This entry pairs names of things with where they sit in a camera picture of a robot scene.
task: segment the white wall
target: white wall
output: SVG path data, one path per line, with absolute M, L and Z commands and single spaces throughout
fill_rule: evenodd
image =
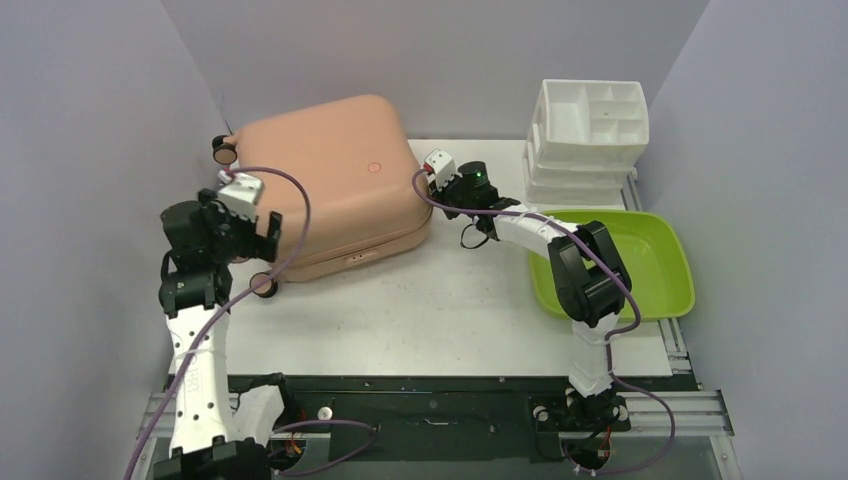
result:
M 413 136 L 522 138 L 544 78 L 653 99 L 708 0 L 163 0 L 238 128 L 360 93 Z
M 0 478 L 119 478 L 170 358 L 158 214 L 223 123 L 159 2 L 3 2 L 0 65 Z
M 651 115 L 646 206 L 695 275 L 683 322 L 747 479 L 848 478 L 848 8 L 713 0 Z

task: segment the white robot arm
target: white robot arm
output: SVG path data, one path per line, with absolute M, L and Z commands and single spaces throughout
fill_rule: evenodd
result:
M 243 173 L 222 180 L 225 185 L 217 192 L 204 189 L 197 200 L 173 205 L 161 215 L 171 250 L 162 262 L 159 300 L 175 367 L 179 370 L 186 358 L 191 363 L 176 394 L 170 458 L 154 466 L 156 480 L 207 478 L 200 471 L 236 472 L 238 478 L 257 472 L 250 478 L 270 478 L 261 459 L 284 411 L 282 375 L 271 375 L 262 386 L 243 393 L 234 415 L 226 364 L 229 312 L 203 338 L 198 336 L 229 300 L 228 265 L 235 257 L 276 259 L 282 217 L 272 212 L 267 235 L 257 235 L 262 181 Z
M 630 279 L 603 225 L 580 226 L 551 217 L 545 221 L 527 216 L 533 212 L 516 200 L 500 197 L 488 181 L 485 164 L 470 162 L 457 169 L 445 151 L 435 150 L 424 161 L 430 179 L 430 196 L 437 202 L 465 211 L 499 211 L 472 215 L 477 229 L 495 240 L 516 243 L 551 261 L 557 295 L 573 318 L 572 364 L 569 383 L 583 397 L 603 393 L 612 385 L 607 366 L 607 333 L 615 328 L 624 305 L 621 292 L 604 275 L 583 264 L 580 252 L 554 224 L 589 240 L 605 263 L 629 288 Z M 446 211 L 448 218 L 465 212 Z

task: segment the white storage organizer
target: white storage organizer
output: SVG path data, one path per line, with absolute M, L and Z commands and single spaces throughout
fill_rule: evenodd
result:
M 557 205 L 612 205 L 621 199 L 621 185 L 629 170 L 609 174 L 603 171 L 563 173 L 563 181 L 545 179 L 544 175 L 534 179 L 532 144 L 524 148 L 524 187 L 527 201 Z
M 642 86 L 544 80 L 528 141 L 539 166 L 633 167 L 648 145 Z
M 524 150 L 525 168 L 530 178 L 538 185 L 560 188 L 595 187 L 620 190 L 627 175 L 636 172 L 635 168 L 553 168 L 536 164 L 533 144 L 527 142 Z
M 544 80 L 524 151 L 533 203 L 617 201 L 648 145 L 638 82 Z

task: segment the green tray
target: green tray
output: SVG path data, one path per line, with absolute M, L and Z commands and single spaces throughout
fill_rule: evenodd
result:
M 589 223 L 597 220 L 609 229 L 633 283 L 633 298 L 643 319 L 679 317 L 695 305 L 692 272 L 680 240 L 661 217 L 622 210 L 556 210 L 545 212 L 558 220 Z M 556 297 L 548 260 L 530 254 L 530 273 L 536 298 L 553 315 L 568 318 Z M 621 318 L 633 319 L 625 303 Z

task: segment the purple cable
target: purple cable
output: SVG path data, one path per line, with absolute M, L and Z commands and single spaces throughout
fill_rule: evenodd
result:
M 324 425 L 338 425 L 338 426 L 362 428 L 362 429 L 368 430 L 371 433 L 371 438 L 367 442 L 365 442 L 362 445 L 360 445 L 359 447 L 357 447 L 355 450 L 351 451 L 350 453 L 346 453 L 345 455 L 342 455 L 341 457 L 339 457 L 335 460 L 327 462 L 326 464 L 321 465 L 320 467 L 310 468 L 309 470 L 301 470 L 299 472 L 291 472 L 289 470 L 283 470 L 282 472 L 280 472 L 280 475 L 282 475 L 284 477 L 305 477 L 307 475 L 312 475 L 314 473 L 323 472 L 324 470 L 327 470 L 328 468 L 333 468 L 336 465 L 344 462 L 345 460 L 349 460 L 349 459 L 355 457 L 356 455 L 359 455 L 360 453 L 362 453 L 363 451 L 368 449 L 374 443 L 375 440 L 377 440 L 377 431 L 374 429 L 374 427 L 372 427 L 371 425 L 368 425 L 367 423 L 357 422 L 355 420 L 304 420 L 302 422 L 295 422 L 295 423 L 290 423 L 288 425 L 284 425 L 284 426 L 274 430 L 274 433 L 289 432 L 289 431 L 295 430 L 297 428 L 302 428 L 302 427 L 314 427 L 314 426 L 324 426 Z M 273 457 L 274 455 L 276 455 L 276 454 L 278 454 L 282 451 L 284 451 L 284 449 L 283 450 L 277 450 L 276 452 L 273 452 L 268 456 Z
M 433 207 L 439 208 L 439 209 L 447 211 L 447 212 L 459 213 L 459 214 L 463 214 L 463 215 L 506 215 L 506 216 L 510 216 L 510 217 L 520 217 L 520 216 L 522 216 L 522 214 L 519 213 L 519 212 L 511 212 L 511 211 L 506 211 L 506 210 L 473 210 L 473 209 L 455 208 L 455 207 L 449 207 L 447 205 L 442 205 L 442 204 L 434 201 L 433 199 L 431 199 L 424 192 L 422 192 L 420 188 L 418 188 L 418 183 L 417 183 L 418 177 L 420 177 L 421 175 L 424 175 L 426 173 L 427 173 L 427 170 L 425 170 L 423 168 L 421 170 L 418 170 L 417 172 L 415 172 L 415 175 L 412 176 L 412 188 L 415 190 L 415 193 L 418 194 L 419 197 L 421 197 L 422 200 L 424 200 L 428 204 L 432 205 Z M 547 220 L 548 220 L 548 218 L 546 216 L 538 214 L 538 213 L 525 213 L 523 215 L 525 217 L 529 217 L 529 218 L 539 220 L 540 222 L 547 222 Z M 639 307 L 636 305 L 636 299 L 633 298 L 633 295 L 630 293 L 630 290 L 627 289 L 627 286 L 624 285 L 624 283 L 618 278 L 618 276 L 615 273 L 613 273 L 613 271 L 610 270 L 610 268 L 603 261 L 601 261 L 601 259 L 598 258 L 597 255 L 595 255 L 595 252 L 593 252 L 592 249 L 590 249 L 585 243 L 583 243 L 582 240 L 580 240 L 580 238 L 577 237 L 577 235 L 575 235 L 574 233 L 569 231 L 567 228 L 565 228 L 565 227 L 563 227 L 559 224 L 556 224 L 556 223 L 550 223 L 549 225 L 551 227 L 553 227 L 556 231 L 558 231 L 558 232 L 562 233 L 563 235 L 565 235 L 566 237 L 568 237 L 572 242 L 574 242 L 575 245 L 577 245 L 577 248 L 579 248 L 584 254 L 586 254 L 586 256 L 589 257 L 590 260 L 595 262 L 595 265 L 597 265 L 598 268 L 600 268 L 601 271 L 604 272 L 610 278 L 610 280 L 613 281 L 613 283 L 615 283 L 615 286 L 618 287 L 619 290 L 621 290 L 621 293 L 624 294 L 624 298 L 627 299 L 627 303 L 629 303 L 630 306 L 633 308 L 633 316 L 635 318 L 634 318 L 632 324 L 626 325 L 624 327 L 621 327 L 621 328 L 618 328 L 618 329 L 615 329 L 615 330 L 611 330 L 610 332 L 608 332 L 604 336 L 604 340 L 606 340 L 606 342 L 607 342 L 607 345 L 606 345 L 607 368 L 609 369 L 609 372 L 610 372 L 610 378 L 612 378 L 613 382 L 615 382 L 618 385 L 626 388 L 627 390 L 630 390 L 632 392 L 641 393 L 642 395 L 646 395 L 649 398 L 652 398 L 652 399 L 656 400 L 657 402 L 659 402 L 659 404 L 662 405 L 662 407 L 668 413 L 668 419 L 671 422 L 671 432 L 669 433 L 668 441 L 666 442 L 665 445 L 663 445 L 663 448 L 661 448 L 660 451 L 657 452 L 656 455 L 654 455 L 653 457 L 649 458 L 648 460 L 646 460 L 646 461 L 644 461 L 644 462 L 642 462 L 638 465 L 634 465 L 632 467 L 617 468 L 617 469 L 614 469 L 614 470 L 601 470 L 601 471 L 596 471 L 595 474 L 597 474 L 597 475 L 616 475 L 616 474 L 619 474 L 619 473 L 631 473 L 631 472 L 635 472 L 635 471 L 638 471 L 638 470 L 642 470 L 644 468 L 648 468 L 651 465 L 653 465 L 654 463 L 656 463 L 656 461 L 659 460 L 660 458 L 662 458 L 666 453 L 668 453 L 668 451 L 671 449 L 671 444 L 674 443 L 674 434 L 675 434 L 675 430 L 676 430 L 676 425 L 674 423 L 674 413 L 671 411 L 671 407 L 668 405 L 668 403 L 666 403 L 666 401 L 663 400 L 662 398 L 660 398 L 658 395 L 656 395 L 652 392 L 649 392 L 649 391 L 645 390 L 644 388 L 639 388 L 635 385 L 630 385 L 629 383 L 620 379 L 615 373 L 612 372 L 612 345 L 610 345 L 610 343 L 609 343 L 609 340 L 610 340 L 610 338 L 612 338 L 613 335 L 620 335 L 622 333 L 627 333 L 627 332 L 633 331 L 636 328 L 638 328 L 639 325 L 642 323 L 642 312 L 639 310 Z M 590 472 L 591 473 L 593 471 L 593 470 L 589 470 L 589 469 L 586 469 L 586 468 L 583 468 L 583 467 L 579 467 L 579 468 L 584 472 Z
M 281 170 L 277 170 L 276 168 L 269 167 L 247 167 L 247 168 L 234 168 L 229 170 L 230 174 L 236 173 L 248 173 L 248 172 L 263 172 L 263 173 L 272 173 L 274 175 L 281 176 L 291 182 L 298 190 L 300 190 L 300 194 L 303 195 L 303 203 L 306 205 L 306 218 L 303 221 L 303 230 L 300 233 L 300 238 L 297 241 L 297 244 L 294 246 L 294 250 L 292 250 L 291 254 L 286 258 L 286 260 L 281 263 L 279 266 L 271 270 L 271 273 L 268 275 L 268 278 L 263 280 L 262 282 L 248 288 L 247 290 L 239 293 L 235 297 L 233 297 L 230 301 L 225 303 L 221 308 L 216 311 L 209 321 L 206 322 L 206 325 L 200 329 L 197 335 L 194 337 L 194 341 L 191 342 L 191 346 L 188 347 L 188 351 L 191 352 L 193 350 L 197 350 L 197 347 L 200 346 L 200 342 L 203 341 L 203 337 L 206 333 L 209 332 L 209 329 L 215 325 L 223 315 L 224 312 L 229 311 L 233 305 L 241 301 L 244 297 L 250 295 L 254 291 L 259 288 L 265 286 L 265 284 L 271 282 L 277 275 L 282 273 L 292 260 L 297 257 L 300 250 L 303 248 L 304 243 L 306 243 L 306 234 L 309 232 L 309 223 L 312 221 L 312 204 L 309 202 L 309 195 L 306 193 L 306 189 L 303 188 L 303 185 L 296 178 L 292 177 L 286 172 Z M 183 381 L 183 377 L 185 377 L 186 370 L 188 370 L 188 366 L 191 364 L 191 359 L 194 358 L 193 353 L 187 353 L 185 358 L 183 358 L 182 363 L 180 364 L 180 368 L 177 370 L 177 373 L 174 375 L 174 380 L 171 382 L 171 386 L 168 387 L 168 390 L 165 391 L 165 395 L 162 398 L 162 401 L 159 403 L 159 407 L 156 408 L 156 412 L 153 413 L 153 416 L 150 418 L 150 421 L 147 423 L 147 426 L 144 428 L 144 431 L 141 432 L 141 435 L 138 437 L 138 443 L 135 446 L 135 449 L 130 456 L 130 461 L 127 464 L 127 469 L 124 472 L 123 480 L 131 480 L 133 471 L 135 470 L 135 465 L 138 463 L 139 457 L 141 457 L 141 451 L 144 449 L 144 445 L 147 443 L 147 440 L 150 439 L 150 434 L 153 433 L 153 428 L 156 426 L 156 422 L 162 418 L 162 414 L 165 412 L 165 408 L 168 407 L 168 403 L 170 403 L 171 399 L 174 398 L 174 394 L 177 392 L 177 388 L 180 386 L 180 383 Z

